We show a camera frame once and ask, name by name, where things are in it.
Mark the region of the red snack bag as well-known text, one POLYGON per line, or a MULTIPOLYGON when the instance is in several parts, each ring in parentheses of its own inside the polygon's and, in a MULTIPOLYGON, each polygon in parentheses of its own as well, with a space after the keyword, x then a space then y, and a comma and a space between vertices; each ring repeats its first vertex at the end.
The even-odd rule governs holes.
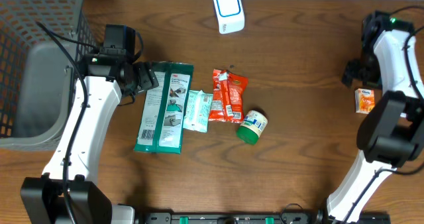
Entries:
POLYGON ((248 78, 230 73, 228 75, 228 120, 232 123, 241 123, 244 119, 242 95, 248 85, 248 78))
POLYGON ((213 100, 209 114, 210 121, 227 122, 233 118, 229 93, 229 73, 213 70, 213 100))

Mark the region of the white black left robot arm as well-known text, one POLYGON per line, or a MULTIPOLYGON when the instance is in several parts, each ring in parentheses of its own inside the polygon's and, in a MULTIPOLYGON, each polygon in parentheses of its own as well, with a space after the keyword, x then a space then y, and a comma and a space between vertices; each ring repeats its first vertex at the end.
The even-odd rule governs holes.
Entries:
POLYGON ((97 187, 100 154, 111 117, 124 97, 158 87, 152 65, 139 61, 142 37, 125 25, 107 25, 103 44, 70 58, 75 96, 62 138, 39 178, 27 177, 21 199, 31 223, 139 222, 135 208, 111 203, 97 187))

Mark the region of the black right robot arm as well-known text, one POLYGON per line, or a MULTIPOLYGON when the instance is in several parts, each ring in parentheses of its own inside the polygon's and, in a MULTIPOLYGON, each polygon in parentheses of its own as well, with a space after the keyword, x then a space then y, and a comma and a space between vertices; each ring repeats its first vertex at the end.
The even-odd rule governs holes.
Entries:
POLYGON ((422 171, 400 170, 423 151, 423 81, 415 56, 421 31, 394 13, 374 11, 364 18, 361 57, 347 63, 341 81, 347 87, 361 81, 382 96, 360 124, 355 161, 317 223, 360 223, 362 209, 386 178, 422 171))

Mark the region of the orange tissue pack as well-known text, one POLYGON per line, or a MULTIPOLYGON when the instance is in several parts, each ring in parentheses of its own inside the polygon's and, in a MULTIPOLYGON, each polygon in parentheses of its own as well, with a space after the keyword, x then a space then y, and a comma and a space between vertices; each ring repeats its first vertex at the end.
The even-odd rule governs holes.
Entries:
POLYGON ((374 91, 371 89, 358 88, 355 91, 355 111, 369 114, 375 106, 374 91))

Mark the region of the light blue tissue pack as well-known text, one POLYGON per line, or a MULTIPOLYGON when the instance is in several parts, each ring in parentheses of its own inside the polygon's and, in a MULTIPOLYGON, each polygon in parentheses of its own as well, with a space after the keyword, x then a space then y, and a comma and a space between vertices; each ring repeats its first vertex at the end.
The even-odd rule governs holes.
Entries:
POLYGON ((190 90, 184 116, 183 128, 206 133, 213 95, 202 90, 190 90))

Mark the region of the green capped white jar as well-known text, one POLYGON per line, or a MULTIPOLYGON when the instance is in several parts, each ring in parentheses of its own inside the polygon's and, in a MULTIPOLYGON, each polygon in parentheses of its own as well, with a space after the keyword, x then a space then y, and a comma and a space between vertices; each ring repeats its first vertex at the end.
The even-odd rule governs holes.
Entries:
POLYGON ((247 144, 254 145, 258 142, 267 124, 268 119, 262 113, 251 110, 237 129, 237 137, 247 144))

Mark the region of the green white package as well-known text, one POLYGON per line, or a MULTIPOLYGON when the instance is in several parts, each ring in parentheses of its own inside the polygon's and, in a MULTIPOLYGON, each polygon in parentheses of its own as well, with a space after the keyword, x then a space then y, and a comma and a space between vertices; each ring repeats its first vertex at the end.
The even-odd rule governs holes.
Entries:
POLYGON ((180 154, 183 121, 194 66, 153 62, 158 87, 146 92, 142 119, 134 150, 180 154))

